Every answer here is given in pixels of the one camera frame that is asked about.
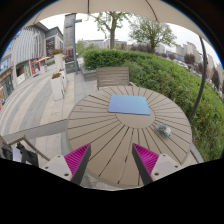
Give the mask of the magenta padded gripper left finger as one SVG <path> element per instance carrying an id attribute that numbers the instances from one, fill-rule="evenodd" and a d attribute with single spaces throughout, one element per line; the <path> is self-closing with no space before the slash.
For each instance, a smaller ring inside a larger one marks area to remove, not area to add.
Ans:
<path id="1" fill-rule="evenodd" d="M 65 156 L 56 155 L 43 166 L 43 170 L 79 185 L 82 181 L 90 155 L 91 145 L 86 144 Z"/>

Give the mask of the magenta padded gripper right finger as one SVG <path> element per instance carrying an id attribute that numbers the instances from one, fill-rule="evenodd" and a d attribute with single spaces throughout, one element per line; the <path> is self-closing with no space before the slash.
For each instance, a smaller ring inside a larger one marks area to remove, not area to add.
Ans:
<path id="1" fill-rule="evenodd" d="M 143 146 L 132 144 L 132 154 L 144 185 L 182 169 L 182 166 L 167 154 L 156 154 Z"/>

